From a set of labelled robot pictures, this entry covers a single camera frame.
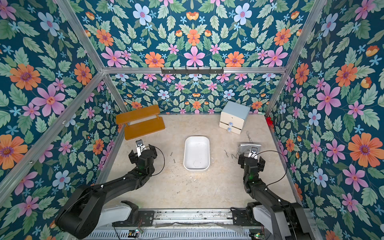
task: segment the blue floral wall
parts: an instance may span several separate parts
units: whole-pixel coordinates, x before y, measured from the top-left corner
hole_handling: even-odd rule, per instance
[[[96,73],[54,1],[0,4],[2,180]],[[77,186],[95,183],[118,112],[102,81],[0,208],[1,240],[62,239],[50,224]]]
[[[384,236],[384,2],[328,1],[274,106],[276,138],[326,240]]]

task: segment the small drawer cabinet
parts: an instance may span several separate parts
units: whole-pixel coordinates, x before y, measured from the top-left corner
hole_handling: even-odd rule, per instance
[[[221,111],[219,126],[229,132],[240,134],[250,110],[250,107],[231,101],[227,102]]]

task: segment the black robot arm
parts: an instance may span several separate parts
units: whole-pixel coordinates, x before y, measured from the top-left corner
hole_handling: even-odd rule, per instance
[[[95,229],[105,203],[142,187],[149,180],[155,171],[153,162],[156,157],[156,149],[151,145],[140,156],[131,151],[129,159],[136,164],[134,169],[123,177],[104,184],[78,187],[58,212],[55,224],[79,239],[87,237]]]

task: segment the floor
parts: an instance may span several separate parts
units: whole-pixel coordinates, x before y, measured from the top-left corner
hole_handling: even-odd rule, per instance
[[[153,176],[141,188],[127,192],[111,200],[117,204],[129,200],[139,208],[174,209],[174,208],[229,208],[245,207],[254,200],[243,187],[244,170],[237,164],[237,147],[241,142],[249,142],[246,132],[255,143],[262,145],[262,151],[276,150],[263,115],[249,115],[240,135],[227,132],[218,126],[220,115],[162,115],[165,130],[143,136],[144,144],[154,145],[165,155],[165,168]],[[189,136],[206,136],[210,141],[210,167],[204,173],[190,173],[183,166],[184,144]],[[123,176],[132,170],[128,154],[136,151],[133,139],[124,140],[108,181]],[[260,178],[266,183],[274,182],[284,175],[283,165],[277,153],[266,152],[261,156],[266,160],[265,169]],[[158,151],[155,159],[155,173],[163,165],[163,156]],[[287,177],[270,185],[270,189],[281,198],[296,202]]]

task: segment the orange wooden stand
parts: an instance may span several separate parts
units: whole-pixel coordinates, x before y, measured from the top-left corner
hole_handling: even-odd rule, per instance
[[[125,139],[130,140],[165,129],[166,126],[164,125],[163,118],[159,117],[159,114],[159,106],[152,105],[135,111],[121,113],[116,116],[116,123],[126,125]],[[129,122],[154,115],[156,115],[156,118],[128,125]]]

